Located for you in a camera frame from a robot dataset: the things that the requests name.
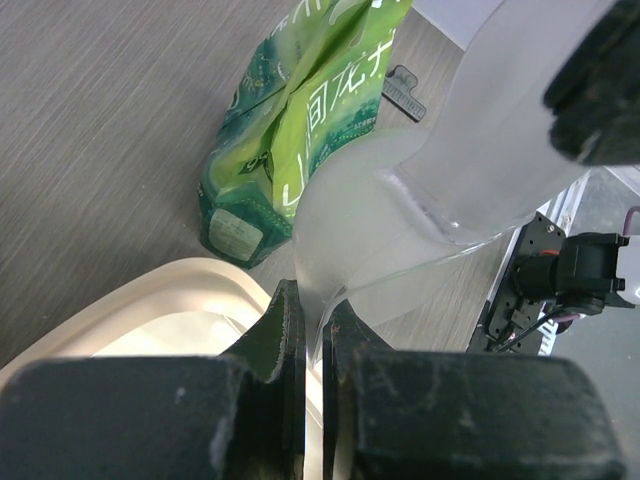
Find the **clear plastic scoop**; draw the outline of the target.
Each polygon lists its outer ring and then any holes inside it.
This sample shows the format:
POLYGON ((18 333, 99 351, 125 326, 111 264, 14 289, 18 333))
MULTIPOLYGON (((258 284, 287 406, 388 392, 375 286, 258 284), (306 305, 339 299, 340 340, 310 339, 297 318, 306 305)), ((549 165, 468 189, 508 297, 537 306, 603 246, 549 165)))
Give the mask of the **clear plastic scoop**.
POLYGON ((504 1, 473 37, 434 126, 382 129, 311 176, 293 228, 307 356, 349 297, 384 322, 435 266, 522 226, 588 167, 549 141, 550 83, 616 1, 504 1))

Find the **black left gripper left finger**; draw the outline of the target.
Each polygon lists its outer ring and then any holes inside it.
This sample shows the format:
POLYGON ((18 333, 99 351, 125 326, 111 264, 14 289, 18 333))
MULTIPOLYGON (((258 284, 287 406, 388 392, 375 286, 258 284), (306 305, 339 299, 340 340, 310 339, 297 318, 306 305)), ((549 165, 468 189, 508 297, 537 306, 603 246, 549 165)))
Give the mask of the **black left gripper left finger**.
POLYGON ((1 475, 299 479, 305 367, 292 280, 217 356, 33 362, 1 392, 1 475))

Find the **green litter bag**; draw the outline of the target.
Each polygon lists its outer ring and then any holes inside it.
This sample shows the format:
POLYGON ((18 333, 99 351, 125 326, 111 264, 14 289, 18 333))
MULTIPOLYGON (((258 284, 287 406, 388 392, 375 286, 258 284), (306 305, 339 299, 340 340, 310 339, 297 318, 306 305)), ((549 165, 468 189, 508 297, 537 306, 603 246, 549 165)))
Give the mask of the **green litter bag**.
POLYGON ((310 177, 377 121, 407 1, 298 1, 256 48, 199 183, 200 239, 243 268, 288 242, 310 177))

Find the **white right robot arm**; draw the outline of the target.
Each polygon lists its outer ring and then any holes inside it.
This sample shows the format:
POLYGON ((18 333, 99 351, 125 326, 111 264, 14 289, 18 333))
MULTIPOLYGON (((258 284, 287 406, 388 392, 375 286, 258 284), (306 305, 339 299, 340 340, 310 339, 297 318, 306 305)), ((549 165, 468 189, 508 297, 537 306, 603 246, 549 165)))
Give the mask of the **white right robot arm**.
POLYGON ((596 316, 607 307, 633 309, 639 305, 639 237, 568 237, 558 251, 520 260, 513 281, 519 295, 549 305, 549 317, 559 322, 596 316))

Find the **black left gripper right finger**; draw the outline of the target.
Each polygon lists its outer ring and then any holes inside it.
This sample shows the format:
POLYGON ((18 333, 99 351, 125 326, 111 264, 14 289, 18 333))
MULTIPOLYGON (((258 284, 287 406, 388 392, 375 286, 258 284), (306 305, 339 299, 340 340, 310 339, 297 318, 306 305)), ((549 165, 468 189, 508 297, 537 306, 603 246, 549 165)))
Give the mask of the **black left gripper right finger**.
POLYGON ((622 479, 594 383, 541 356, 403 351, 343 302, 322 331, 327 479, 622 479))

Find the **black bag clip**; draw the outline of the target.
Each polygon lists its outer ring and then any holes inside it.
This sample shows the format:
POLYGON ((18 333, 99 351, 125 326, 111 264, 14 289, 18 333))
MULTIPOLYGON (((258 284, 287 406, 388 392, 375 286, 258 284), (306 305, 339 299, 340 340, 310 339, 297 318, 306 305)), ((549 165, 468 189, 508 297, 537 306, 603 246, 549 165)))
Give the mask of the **black bag clip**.
POLYGON ((382 96, 414 123, 426 114, 425 106, 413 95, 417 85, 417 76, 404 65, 397 65, 386 74, 382 87, 382 96))

